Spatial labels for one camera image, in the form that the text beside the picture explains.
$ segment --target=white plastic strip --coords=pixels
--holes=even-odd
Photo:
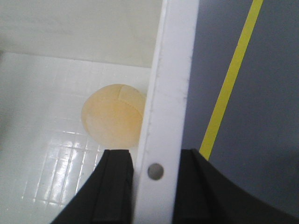
[[[135,224],[170,224],[199,0],[164,0],[134,173]],[[152,164],[163,175],[151,179]]]

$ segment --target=hole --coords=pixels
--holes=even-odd
[[[155,181],[160,180],[163,176],[163,173],[164,173],[164,169],[160,164],[153,163],[149,166],[148,175],[150,179]]]

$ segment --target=white panel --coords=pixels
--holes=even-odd
[[[114,83],[146,93],[149,75],[140,67],[0,54],[0,223],[49,223],[105,149],[83,129],[85,100]]]
[[[162,0],[0,0],[0,50],[150,67]]]
[[[135,224],[170,224],[192,61],[198,0],[165,0],[134,173]],[[164,168],[160,180],[148,168]]]

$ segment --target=gray surface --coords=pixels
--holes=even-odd
[[[251,1],[202,0],[183,148],[199,148]],[[210,162],[299,217],[299,1],[265,1]]]

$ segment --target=yellow ball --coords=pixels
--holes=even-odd
[[[88,98],[82,109],[85,130],[108,149],[138,144],[145,96],[123,84],[106,86]]]

